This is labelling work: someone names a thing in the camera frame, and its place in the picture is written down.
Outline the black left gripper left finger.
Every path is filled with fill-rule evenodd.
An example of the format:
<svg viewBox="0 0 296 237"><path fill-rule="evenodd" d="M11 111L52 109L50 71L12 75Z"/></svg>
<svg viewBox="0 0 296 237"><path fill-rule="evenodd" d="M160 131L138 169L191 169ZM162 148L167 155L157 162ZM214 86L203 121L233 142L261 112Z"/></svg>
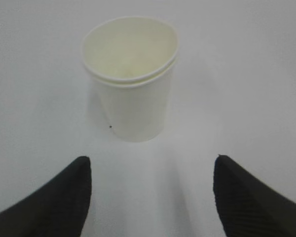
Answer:
<svg viewBox="0 0 296 237"><path fill-rule="evenodd" d="M79 237L91 194L90 158L78 157L41 188L0 212L0 237Z"/></svg>

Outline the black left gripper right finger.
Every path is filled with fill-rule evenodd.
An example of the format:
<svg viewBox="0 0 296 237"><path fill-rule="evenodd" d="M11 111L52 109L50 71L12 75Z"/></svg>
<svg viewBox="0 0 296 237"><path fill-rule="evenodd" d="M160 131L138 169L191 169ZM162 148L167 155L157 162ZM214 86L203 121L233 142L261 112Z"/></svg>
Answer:
<svg viewBox="0 0 296 237"><path fill-rule="evenodd" d="M230 157L215 160L215 205L228 237L296 237L296 203Z"/></svg>

